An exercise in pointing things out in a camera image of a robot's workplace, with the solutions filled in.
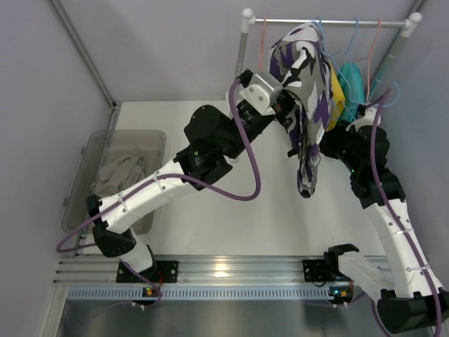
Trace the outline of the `grey trousers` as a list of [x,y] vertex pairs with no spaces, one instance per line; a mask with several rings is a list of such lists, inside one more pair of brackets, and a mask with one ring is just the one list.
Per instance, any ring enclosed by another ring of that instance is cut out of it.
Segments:
[[147,160],[144,155],[115,156],[104,165],[93,183],[93,194],[109,197],[119,193],[145,178]]

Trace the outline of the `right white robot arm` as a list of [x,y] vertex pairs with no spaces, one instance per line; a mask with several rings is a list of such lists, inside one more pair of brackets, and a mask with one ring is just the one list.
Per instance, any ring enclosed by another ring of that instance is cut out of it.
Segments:
[[376,230],[390,270],[381,271],[353,244],[330,247],[326,267],[331,277],[348,277],[369,295],[389,333],[439,329],[448,318],[448,291],[424,257],[405,192],[386,167],[388,150],[386,132],[370,125],[343,124],[325,133],[320,151],[348,168],[351,189]]

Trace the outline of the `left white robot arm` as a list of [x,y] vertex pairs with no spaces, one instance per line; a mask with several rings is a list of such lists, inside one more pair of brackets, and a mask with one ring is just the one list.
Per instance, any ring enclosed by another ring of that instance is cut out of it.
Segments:
[[[120,258],[135,272],[156,270],[150,247],[136,236],[135,222],[173,199],[212,190],[237,201],[252,201],[262,182],[250,144],[273,121],[286,121],[294,105],[285,91],[260,114],[247,100],[233,104],[235,115],[227,117],[212,105],[199,107],[184,132],[189,144],[152,175],[108,197],[92,195],[87,200],[93,221],[93,240],[106,258]],[[215,186],[232,169],[229,159],[246,152],[255,178],[255,190],[248,196],[232,194]]]

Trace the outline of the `purple patterned garment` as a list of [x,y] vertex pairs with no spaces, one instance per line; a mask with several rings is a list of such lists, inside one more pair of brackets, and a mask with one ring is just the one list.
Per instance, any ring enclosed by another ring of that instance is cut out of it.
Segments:
[[321,50],[317,22],[301,24],[279,39],[269,52],[268,70],[296,102],[293,126],[287,133],[288,155],[297,157],[298,192],[310,198],[318,179],[319,144],[333,103],[330,65]]

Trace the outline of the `blue hanger with patterned garment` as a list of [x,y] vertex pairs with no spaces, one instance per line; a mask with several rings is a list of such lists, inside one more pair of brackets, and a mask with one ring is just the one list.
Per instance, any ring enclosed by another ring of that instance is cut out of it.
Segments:
[[366,104],[367,108],[370,107],[379,107],[380,105],[383,107],[392,107],[394,106],[402,96],[401,88],[396,81],[393,82],[394,91],[396,92],[396,96],[389,101],[389,94],[391,93],[391,89],[388,88],[381,96],[376,98],[374,101]]

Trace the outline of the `pink wire hanger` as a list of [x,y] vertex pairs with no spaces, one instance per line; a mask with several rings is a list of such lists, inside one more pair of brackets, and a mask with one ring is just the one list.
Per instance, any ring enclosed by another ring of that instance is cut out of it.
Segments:
[[267,23],[267,17],[264,16],[264,19],[262,21],[262,31],[261,31],[261,37],[260,37],[258,72],[261,72],[264,69],[264,39],[265,39],[265,34],[266,34],[266,23]]

